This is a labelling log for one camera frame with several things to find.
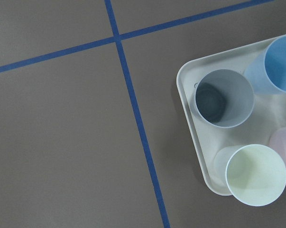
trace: blue tape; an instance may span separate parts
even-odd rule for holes
[[[154,192],[155,192],[155,195],[156,195],[157,204],[158,204],[158,207],[159,207],[159,210],[160,210],[160,214],[161,214],[161,218],[162,218],[162,221],[163,221],[163,225],[164,225],[164,228],[170,228],[168,215],[167,215],[165,204],[164,204],[164,200],[163,200],[163,197],[162,197],[162,192],[161,192],[160,185],[159,185],[159,182],[158,182],[158,179],[157,179],[157,172],[156,172],[153,160],[152,160],[152,156],[151,156],[151,152],[150,152],[150,148],[149,148],[146,132],[145,132],[145,129],[144,129],[142,117],[141,117],[141,114],[140,114],[140,111],[139,111],[139,108],[138,108],[137,98],[135,96],[133,84],[132,84],[131,77],[130,77],[129,68],[128,68],[127,61],[126,61],[125,52],[124,52],[123,45],[122,45],[122,42],[121,42],[121,39],[120,39],[120,34],[119,34],[118,26],[117,26],[117,23],[116,23],[116,20],[115,20],[115,17],[114,17],[111,1],[110,0],[105,0],[105,4],[106,4],[106,8],[107,8],[107,13],[108,13],[108,16],[109,16],[109,21],[110,21],[110,24],[111,24],[111,27],[112,27],[113,37],[115,38],[115,43],[116,43],[117,51],[118,51],[119,58],[120,58],[120,64],[122,66],[122,70],[123,70],[123,73],[124,73],[126,86],[127,86],[127,89],[128,89],[128,93],[129,93],[129,97],[130,97],[133,113],[134,113],[134,116],[135,116],[135,120],[136,120],[136,123],[137,123],[138,132],[139,132],[139,135],[140,135],[140,138],[141,138],[141,142],[142,142],[142,145],[143,145],[143,149],[144,149],[144,153],[145,153],[145,157],[146,157],[149,173],[150,173],[150,176],[151,176],[152,184],[153,184],[153,187],[154,187]]]
[[[259,5],[259,4],[262,4],[262,3],[266,3],[266,2],[270,2],[270,1],[274,1],[274,0],[253,0],[253,1],[247,1],[247,2],[240,3],[240,4],[227,6],[227,7],[220,8],[220,9],[215,9],[215,10],[212,10],[212,11],[209,11],[209,12],[205,12],[205,13],[189,16],[189,17],[186,17],[186,18],[181,18],[181,19],[169,21],[169,22],[166,22],[166,23],[163,23],[163,24],[158,24],[158,25],[147,27],[147,28],[142,28],[142,29],[139,29],[139,30],[135,30],[135,31],[132,31],[132,32],[124,33],[124,34],[120,35],[120,38],[122,40],[129,39],[129,38],[145,35],[145,34],[148,34],[148,33],[151,33],[151,32],[156,32],[156,31],[160,31],[160,30],[163,30],[163,29],[168,29],[168,28],[172,28],[172,27],[175,27],[175,26],[183,25],[183,24],[186,24],[186,23],[189,23],[189,22],[202,20],[202,19],[205,19],[205,18],[217,16],[217,15],[220,15],[220,14],[224,14],[224,13],[228,13],[228,12],[232,12],[232,11],[236,11],[236,10],[241,10],[241,9],[244,9],[244,8],[247,8],[247,7],[251,7],[251,6],[256,6],[256,5]]]
[[[60,50],[60,51],[55,51],[49,54],[45,54],[45,55],[41,55],[41,56],[37,56],[34,58],[29,58],[29,59],[25,59],[19,62],[15,62],[15,63],[11,63],[11,64],[7,64],[4,66],[0,66],[0,73],[4,72],[4,71],[8,71],[8,70],[12,70],[12,69],[16,69],[19,67],[24,67],[27,65],[31,65],[34,63],[39,63],[45,60],[49,60],[52,58],[57,58],[57,57],[61,57],[61,56],[65,56],[65,55],[69,55],[75,52],[79,52],[79,51],[84,51],[84,50],[88,50],[91,48],[95,48],[95,47],[99,47],[99,46],[103,46],[109,43],[113,43],[114,42],[114,38],[110,37],[110,38],[106,38],[106,39],[101,39],[101,40],[97,40],[91,43],[87,43],[87,44],[82,44],[82,45],[78,45],[75,47],[71,47],[71,48],[67,48],[64,50]]]

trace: cup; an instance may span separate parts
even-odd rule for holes
[[[264,145],[225,147],[214,158],[214,168],[233,196],[250,206],[275,201],[286,185],[282,158]]]
[[[245,70],[257,94],[286,93],[286,36],[273,41]]]
[[[286,165],[286,127],[275,131],[269,140],[269,147],[274,149]]]
[[[213,126],[232,128],[247,120],[253,106],[249,81],[238,72],[220,69],[195,85],[190,109]]]

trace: blue cup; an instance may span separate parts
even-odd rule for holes
[[[245,70],[255,93],[286,94],[286,36],[274,40]]]

